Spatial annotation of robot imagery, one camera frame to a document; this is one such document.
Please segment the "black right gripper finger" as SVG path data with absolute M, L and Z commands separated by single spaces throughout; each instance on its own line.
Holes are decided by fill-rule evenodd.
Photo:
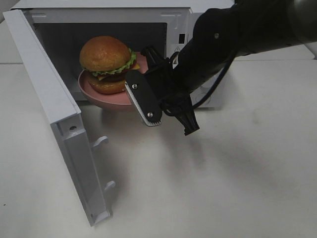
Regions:
M 200 129 L 191 99 L 184 99 L 174 110 L 174 116 L 184 126 L 185 136 Z

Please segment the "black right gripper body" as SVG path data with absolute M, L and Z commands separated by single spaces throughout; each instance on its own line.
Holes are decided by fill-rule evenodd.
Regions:
M 146 57 L 148 70 L 145 78 L 160 109 L 171 117 L 190 117 L 192 103 L 189 92 L 173 73 L 172 60 L 177 54 L 164 58 L 154 46 L 147 46 L 141 50 L 141 55 Z

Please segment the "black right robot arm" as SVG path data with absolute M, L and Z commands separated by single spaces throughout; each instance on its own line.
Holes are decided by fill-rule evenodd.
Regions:
M 152 46 L 142 50 L 150 97 L 139 113 L 148 126 L 162 114 L 177 118 L 185 134 L 199 129 L 194 109 L 216 90 L 236 57 L 315 42 L 314 0 L 237 0 L 229 8 L 210 8 L 196 20 L 192 39 L 163 58 Z

